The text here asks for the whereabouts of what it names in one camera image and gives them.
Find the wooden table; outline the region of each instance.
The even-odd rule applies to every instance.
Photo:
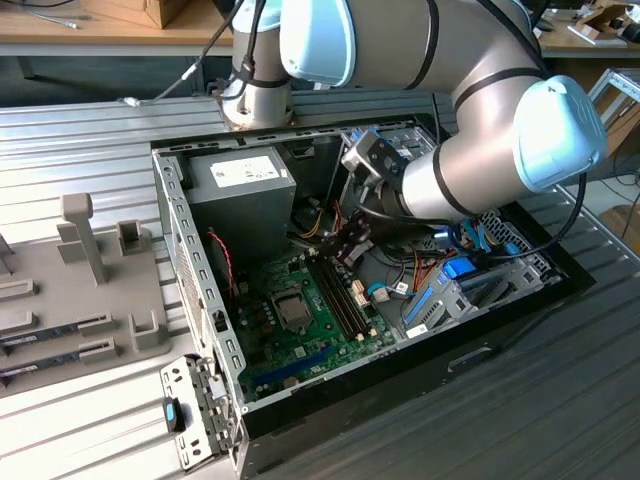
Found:
[[[85,13],[79,1],[39,11],[44,10],[55,15]],[[195,56],[222,23],[212,0],[192,0],[164,30],[90,15],[93,20],[73,20],[80,25],[74,30],[0,3],[0,55]],[[226,30],[209,55],[231,55],[232,43],[233,35]]]
[[[540,46],[546,58],[640,58],[640,44],[627,42],[627,48],[594,47],[567,28],[570,22],[554,21],[554,30],[544,32]]]
[[[622,47],[594,47],[567,28],[569,22],[554,21],[554,30],[540,37],[540,46],[550,70],[568,75],[587,92],[607,68],[640,67],[640,44]]]

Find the robotic arm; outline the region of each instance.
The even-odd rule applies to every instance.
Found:
[[[286,123],[290,76],[452,95],[459,133],[393,185],[372,160],[375,136],[345,155],[347,168],[370,172],[387,213],[459,221],[605,156],[606,133],[585,92],[568,77],[544,79],[519,0],[268,0],[252,40],[255,9],[248,2],[234,20],[234,75],[222,105],[236,124]]]

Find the aluminum extrusion table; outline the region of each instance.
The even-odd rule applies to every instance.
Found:
[[[430,113],[428,95],[295,95],[300,122]],[[451,103],[443,124],[455,131]],[[55,235],[57,197],[92,194],[93,227],[138,218],[156,236],[149,141],[224,131],[209,99],[146,109],[116,103],[0,110],[0,231],[10,242]],[[522,204],[555,233],[564,190]],[[512,349],[273,470],[265,478],[627,478],[640,468],[640,260],[588,211],[563,246],[596,278]],[[0,400],[0,477],[182,477],[161,407],[160,366],[192,351],[162,241],[154,248],[173,349],[163,357]],[[231,480],[229,461],[189,476]]]

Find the motherboard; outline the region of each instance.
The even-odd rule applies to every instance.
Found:
[[[237,299],[247,368],[245,400],[255,401],[375,354],[395,343],[361,283],[313,251],[247,272]]]

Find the label sticker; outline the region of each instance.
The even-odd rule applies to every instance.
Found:
[[[634,5],[631,11],[627,11],[627,16],[636,23],[640,23],[640,5]]]
[[[401,294],[405,294],[407,293],[407,290],[409,290],[409,285],[407,285],[404,282],[400,282],[398,283],[398,285],[396,285],[396,292],[401,293]]]
[[[428,332],[427,327],[425,327],[424,325],[418,325],[417,327],[414,327],[411,330],[407,330],[407,337],[413,338],[427,332]]]
[[[211,165],[211,173],[220,188],[280,178],[267,156],[215,163]]]

